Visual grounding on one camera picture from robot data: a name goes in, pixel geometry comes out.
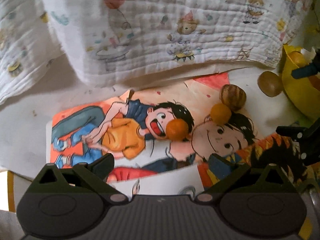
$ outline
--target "yellow toy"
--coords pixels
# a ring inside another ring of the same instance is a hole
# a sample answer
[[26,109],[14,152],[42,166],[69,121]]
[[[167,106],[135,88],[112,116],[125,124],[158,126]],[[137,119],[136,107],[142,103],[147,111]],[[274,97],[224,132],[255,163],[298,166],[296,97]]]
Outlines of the yellow toy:
[[302,79],[294,79],[291,72],[298,66],[289,57],[293,51],[301,51],[302,48],[284,45],[286,62],[282,73],[284,90],[293,104],[308,118],[315,121],[320,117],[320,79],[316,76]]

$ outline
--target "navy shirt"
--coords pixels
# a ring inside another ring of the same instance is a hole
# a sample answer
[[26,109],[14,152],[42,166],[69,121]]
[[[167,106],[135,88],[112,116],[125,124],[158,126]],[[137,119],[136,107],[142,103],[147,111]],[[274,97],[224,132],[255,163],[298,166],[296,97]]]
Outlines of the navy shirt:
[[[140,102],[139,99],[137,100],[130,100],[128,103],[128,112],[125,115],[125,118],[134,119],[142,129],[147,128],[146,126],[146,117],[148,115],[147,110],[148,108],[152,107],[151,105],[145,105]],[[154,137],[151,133],[145,135],[145,140],[154,140]]]

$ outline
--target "brown nut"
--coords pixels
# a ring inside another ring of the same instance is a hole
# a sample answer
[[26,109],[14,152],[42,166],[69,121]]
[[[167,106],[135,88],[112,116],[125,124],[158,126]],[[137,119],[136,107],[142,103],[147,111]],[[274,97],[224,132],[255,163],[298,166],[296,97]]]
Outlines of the brown nut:
[[220,100],[235,112],[244,107],[247,95],[243,89],[236,85],[224,85],[220,90]]
[[283,91],[281,78],[271,71],[265,71],[259,76],[258,86],[265,95],[271,98]]

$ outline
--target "orange ball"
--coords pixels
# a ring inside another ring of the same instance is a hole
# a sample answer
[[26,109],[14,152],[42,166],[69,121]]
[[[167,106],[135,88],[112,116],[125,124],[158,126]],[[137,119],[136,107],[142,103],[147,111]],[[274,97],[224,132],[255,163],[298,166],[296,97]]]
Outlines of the orange ball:
[[168,122],[165,134],[171,141],[182,141],[189,134],[188,124],[182,119],[173,119]]
[[211,120],[217,125],[225,125],[231,117],[231,110],[223,103],[216,104],[211,108]]

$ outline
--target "printed cloth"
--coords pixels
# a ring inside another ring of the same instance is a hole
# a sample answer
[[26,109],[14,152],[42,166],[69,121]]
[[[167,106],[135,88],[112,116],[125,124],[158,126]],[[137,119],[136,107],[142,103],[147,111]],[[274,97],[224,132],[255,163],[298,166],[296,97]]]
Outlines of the printed cloth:
[[215,60],[276,67],[311,3],[0,0],[0,103],[44,75],[59,43],[79,79],[95,87]]

